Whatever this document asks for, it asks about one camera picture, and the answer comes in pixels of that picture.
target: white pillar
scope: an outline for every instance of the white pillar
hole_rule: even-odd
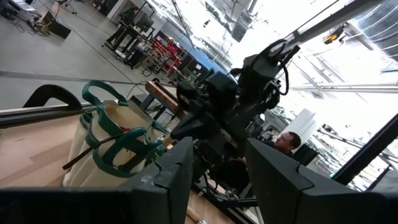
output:
[[[319,118],[319,114],[305,108],[281,133],[294,132],[300,136],[301,144],[304,144],[322,125]]]

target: concrete floor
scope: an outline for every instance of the concrete floor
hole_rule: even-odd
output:
[[[32,4],[41,14],[57,4],[35,0]],[[42,37],[21,32],[7,19],[0,17],[0,110],[20,108],[36,88],[44,84],[60,85],[81,98],[81,89],[88,80],[107,80],[120,94],[127,96],[138,83],[155,76],[144,77],[116,60],[101,44],[116,31],[116,25],[94,9],[88,2],[72,1],[77,16],[62,9],[58,17],[72,30],[66,40],[59,36]],[[93,90],[102,100],[111,96]],[[132,94],[146,93],[137,86]],[[49,105],[57,104],[56,100]]]

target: canvas tote bag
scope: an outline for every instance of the canvas tote bag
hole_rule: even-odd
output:
[[[90,93],[97,86],[112,94],[101,102]],[[116,187],[164,153],[156,123],[135,103],[128,103],[113,87],[90,81],[83,99],[96,108],[80,116],[68,157],[64,187]]]

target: black monitor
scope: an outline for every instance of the black monitor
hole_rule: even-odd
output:
[[[137,22],[136,26],[141,28],[142,31],[147,32],[149,28],[152,27],[154,21],[148,16],[148,14],[143,14],[141,19]]]

